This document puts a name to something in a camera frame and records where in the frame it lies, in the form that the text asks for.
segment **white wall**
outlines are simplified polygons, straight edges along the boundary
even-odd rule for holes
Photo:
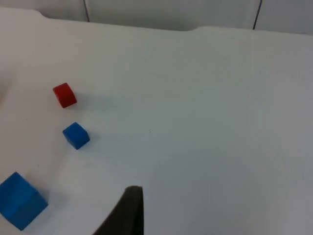
[[[252,28],[259,0],[86,0],[90,21],[188,30]]]
[[[87,20],[83,0],[0,0],[0,6],[35,9],[49,18]]]
[[[256,29],[313,34],[313,0],[264,0]]]
[[[91,22],[189,30],[202,25],[252,28],[259,0],[86,0]],[[49,18],[86,21],[83,0],[0,0]]]

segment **red block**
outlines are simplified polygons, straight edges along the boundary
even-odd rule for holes
[[[53,88],[53,92],[57,96],[62,108],[77,103],[76,97],[67,83],[63,83]]]

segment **cube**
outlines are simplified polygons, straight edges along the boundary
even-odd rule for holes
[[[48,203],[19,173],[13,173],[0,185],[0,213],[23,230]]]
[[[53,88],[53,92],[57,96],[62,108],[77,103],[76,97],[67,83],[63,83]]]
[[[75,149],[80,149],[90,141],[87,131],[76,122],[63,130],[63,135]]]

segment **small blue cube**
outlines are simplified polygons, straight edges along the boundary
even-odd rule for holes
[[[63,130],[63,135],[75,149],[80,149],[90,141],[87,131],[76,122]]]
[[[19,173],[13,173],[0,185],[0,213],[23,230],[48,203]]]

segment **white table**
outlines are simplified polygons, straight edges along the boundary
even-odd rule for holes
[[[0,32],[0,181],[18,171],[49,201],[27,234],[90,235],[129,185],[147,235],[312,234],[313,37],[8,8]],[[0,234],[23,233],[0,217]]]

